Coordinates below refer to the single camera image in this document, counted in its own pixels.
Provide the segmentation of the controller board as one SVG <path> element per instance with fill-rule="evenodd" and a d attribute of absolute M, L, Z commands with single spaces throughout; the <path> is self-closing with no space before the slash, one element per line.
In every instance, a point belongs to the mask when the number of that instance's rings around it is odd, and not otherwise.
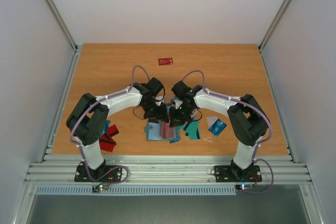
<path fill-rule="evenodd" d="M 92 186 L 92 193 L 101 193 L 103 191 L 106 191 L 109 189 L 109 185 L 105 185 L 105 184 L 102 184 L 102 185 L 96 185 L 96 186 Z"/>
<path fill-rule="evenodd" d="M 255 184 L 238 184 L 236 185 L 236 190 L 238 191 L 252 190 L 255 186 L 256 186 Z"/>

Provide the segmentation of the red card left upper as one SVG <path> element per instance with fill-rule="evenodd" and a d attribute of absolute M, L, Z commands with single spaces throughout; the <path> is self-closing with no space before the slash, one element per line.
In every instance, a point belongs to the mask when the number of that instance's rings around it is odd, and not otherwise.
<path fill-rule="evenodd" d="M 100 136 L 100 140 L 111 141 L 115 135 L 119 134 L 119 130 L 116 125 L 112 125 L 110 127 L 106 127 L 103 130 L 103 134 Z"/>

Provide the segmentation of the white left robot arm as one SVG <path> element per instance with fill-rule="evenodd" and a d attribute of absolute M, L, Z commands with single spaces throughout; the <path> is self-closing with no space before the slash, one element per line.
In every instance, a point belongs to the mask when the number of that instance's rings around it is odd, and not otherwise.
<path fill-rule="evenodd" d="M 127 108 L 141 107 L 145 119 L 168 122 L 164 98 L 158 97 L 160 92 L 165 95 L 164 85 L 157 78 L 151 78 L 147 83 L 136 82 L 105 96 L 86 93 L 80 98 L 67 118 L 66 127 L 70 130 L 70 141 L 79 146 L 88 167 L 87 175 L 92 180 L 100 181 L 106 174 L 99 138 L 108 117 Z"/>

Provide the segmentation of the red card far table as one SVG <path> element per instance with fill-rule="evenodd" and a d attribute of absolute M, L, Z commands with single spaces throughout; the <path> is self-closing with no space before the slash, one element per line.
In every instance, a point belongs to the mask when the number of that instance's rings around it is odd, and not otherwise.
<path fill-rule="evenodd" d="M 166 65 L 172 65 L 172 64 L 173 64 L 173 58 L 159 58 L 158 59 L 159 66 L 166 66 Z"/>

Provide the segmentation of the blue card centre bottom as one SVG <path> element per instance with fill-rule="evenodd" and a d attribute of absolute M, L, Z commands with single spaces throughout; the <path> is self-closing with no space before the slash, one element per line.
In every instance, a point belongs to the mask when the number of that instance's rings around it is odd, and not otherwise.
<path fill-rule="evenodd" d="M 170 144 L 176 143 L 176 142 L 179 142 L 180 140 L 181 140 L 180 138 L 172 139 L 172 140 L 169 140 L 169 143 Z"/>

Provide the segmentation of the teal leather card holder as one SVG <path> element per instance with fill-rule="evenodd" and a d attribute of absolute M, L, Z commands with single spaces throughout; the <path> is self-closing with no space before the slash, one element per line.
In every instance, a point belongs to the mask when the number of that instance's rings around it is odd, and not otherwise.
<path fill-rule="evenodd" d="M 164 122 L 148 122 L 144 128 L 147 141 L 175 143 L 180 141 L 179 127 L 170 127 Z"/>

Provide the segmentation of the blue card left group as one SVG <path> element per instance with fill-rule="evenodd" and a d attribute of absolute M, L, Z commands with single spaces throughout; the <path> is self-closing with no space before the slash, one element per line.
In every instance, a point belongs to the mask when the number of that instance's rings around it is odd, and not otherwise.
<path fill-rule="evenodd" d="M 103 127 L 102 135 L 104 135 L 107 132 L 107 130 L 109 128 L 109 125 L 110 125 L 110 121 L 106 120 L 105 124 L 104 124 L 104 127 Z"/>

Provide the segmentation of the blue card right side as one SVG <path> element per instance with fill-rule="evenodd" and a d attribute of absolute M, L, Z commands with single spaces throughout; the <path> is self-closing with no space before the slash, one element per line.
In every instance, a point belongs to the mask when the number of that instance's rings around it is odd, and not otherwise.
<path fill-rule="evenodd" d="M 210 127 L 209 131 L 214 136 L 219 136 L 221 132 L 226 128 L 227 124 L 223 122 L 221 119 L 217 119 Z"/>

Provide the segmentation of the left controller board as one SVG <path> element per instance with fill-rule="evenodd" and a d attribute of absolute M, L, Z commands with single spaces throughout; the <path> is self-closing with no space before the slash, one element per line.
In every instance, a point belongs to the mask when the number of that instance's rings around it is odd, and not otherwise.
<path fill-rule="evenodd" d="M 105 185 L 105 184 L 102 184 L 102 185 L 96 185 L 96 186 L 92 186 L 92 193 L 101 193 L 103 191 L 106 191 L 109 189 L 109 185 Z"/>

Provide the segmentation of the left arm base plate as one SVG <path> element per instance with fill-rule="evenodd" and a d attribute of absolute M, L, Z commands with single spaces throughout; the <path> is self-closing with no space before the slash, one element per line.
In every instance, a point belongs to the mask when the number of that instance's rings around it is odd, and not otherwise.
<path fill-rule="evenodd" d="M 96 170 L 91 168 L 88 168 L 88 170 L 90 173 L 87 172 L 84 163 L 79 164 L 76 168 L 74 181 L 77 183 L 117 183 L 121 181 L 121 176 L 123 174 L 121 166 L 103 165 Z"/>

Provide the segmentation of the red card left lower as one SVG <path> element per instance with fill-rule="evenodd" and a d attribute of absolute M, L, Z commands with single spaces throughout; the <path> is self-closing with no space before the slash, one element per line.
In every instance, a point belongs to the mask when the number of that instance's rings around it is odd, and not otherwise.
<path fill-rule="evenodd" d="M 116 144 L 117 143 L 109 135 L 104 134 L 99 138 L 99 146 L 103 151 L 112 153 Z"/>

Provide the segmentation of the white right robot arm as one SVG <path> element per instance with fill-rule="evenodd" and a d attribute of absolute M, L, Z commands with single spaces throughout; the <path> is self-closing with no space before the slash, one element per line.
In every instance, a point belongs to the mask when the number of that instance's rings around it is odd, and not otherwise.
<path fill-rule="evenodd" d="M 231 173 L 237 180 L 249 176 L 257 144 L 270 129 L 270 121 L 256 99 L 250 94 L 230 97 L 200 85 L 190 88 L 183 81 L 176 83 L 172 92 L 176 98 L 175 106 L 169 109 L 170 127 L 189 123 L 196 109 L 208 109 L 228 117 L 238 139 L 236 154 L 230 164 Z"/>

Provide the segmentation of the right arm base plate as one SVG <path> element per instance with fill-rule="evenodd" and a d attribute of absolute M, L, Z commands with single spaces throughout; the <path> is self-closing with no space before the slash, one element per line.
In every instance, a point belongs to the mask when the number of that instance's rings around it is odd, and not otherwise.
<path fill-rule="evenodd" d="M 213 167 L 213 175 L 217 183 L 262 182 L 258 165 L 251 165 L 244 170 L 232 168 L 230 165 L 217 165 Z"/>

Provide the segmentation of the teal card black stripe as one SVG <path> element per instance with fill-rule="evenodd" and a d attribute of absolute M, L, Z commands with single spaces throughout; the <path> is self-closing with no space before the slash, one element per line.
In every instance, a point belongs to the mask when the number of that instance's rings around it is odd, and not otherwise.
<path fill-rule="evenodd" d="M 199 140 L 201 138 L 199 124 L 199 121 L 192 121 L 187 123 L 183 128 L 185 136 L 187 136 L 191 141 Z"/>

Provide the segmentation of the red card black stripe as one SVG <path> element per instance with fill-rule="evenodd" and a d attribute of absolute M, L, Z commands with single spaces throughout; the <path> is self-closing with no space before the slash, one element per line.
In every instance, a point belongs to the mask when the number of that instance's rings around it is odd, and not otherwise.
<path fill-rule="evenodd" d="M 159 135 L 164 140 L 171 140 L 176 137 L 176 131 L 174 127 L 170 127 L 170 124 L 160 122 Z"/>

